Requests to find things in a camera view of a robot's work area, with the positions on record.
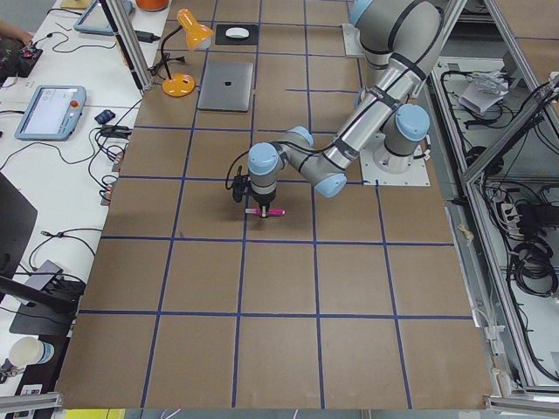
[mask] white oval on black device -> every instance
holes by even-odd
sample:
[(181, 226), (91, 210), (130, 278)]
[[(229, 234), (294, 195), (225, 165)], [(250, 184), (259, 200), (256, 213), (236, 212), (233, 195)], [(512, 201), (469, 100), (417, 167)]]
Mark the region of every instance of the white oval on black device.
[(249, 32), (245, 28), (229, 28), (225, 31), (225, 36), (233, 39), (247, 39)]

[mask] pink object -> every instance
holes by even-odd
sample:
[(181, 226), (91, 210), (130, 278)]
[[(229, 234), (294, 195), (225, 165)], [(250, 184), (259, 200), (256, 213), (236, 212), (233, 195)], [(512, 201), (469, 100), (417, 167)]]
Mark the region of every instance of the pink object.
[[(246, 214), (252, 214), (254, 216), (261, 216), (262, 211), (260, 208), (247, 208), (245, 209)], [(284, 209), (270, 208), (268, 210), (268, 216), (283, 216), (286, 214)]]

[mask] silver laptop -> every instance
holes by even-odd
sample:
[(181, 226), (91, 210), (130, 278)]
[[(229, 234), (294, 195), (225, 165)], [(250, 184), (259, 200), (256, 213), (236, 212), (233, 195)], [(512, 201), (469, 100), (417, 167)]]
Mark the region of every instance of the silver laptop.
[(252, 91), (252, 63), (208, 60), (198, 109), (247, 112)]

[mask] person's arm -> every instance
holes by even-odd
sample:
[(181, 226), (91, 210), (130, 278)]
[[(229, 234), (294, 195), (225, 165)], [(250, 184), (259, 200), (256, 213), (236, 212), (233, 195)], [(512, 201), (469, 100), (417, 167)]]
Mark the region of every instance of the person's arm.
[(19, 39), (24, 45), (27, 45), (33, 39), (33, 36), (23, 29), (14, 26), (13, 24), (8, 24), (3, 20), (0, 20), (0, 37)]

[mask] white cup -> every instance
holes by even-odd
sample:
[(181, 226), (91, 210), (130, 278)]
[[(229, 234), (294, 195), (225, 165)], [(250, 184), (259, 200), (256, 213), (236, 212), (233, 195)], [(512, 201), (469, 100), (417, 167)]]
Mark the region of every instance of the white cup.
[(16, 367), (44, 364), (54, 355), (54, 346), (31, 336), (18, 340), (11, 347), (8, 359)]

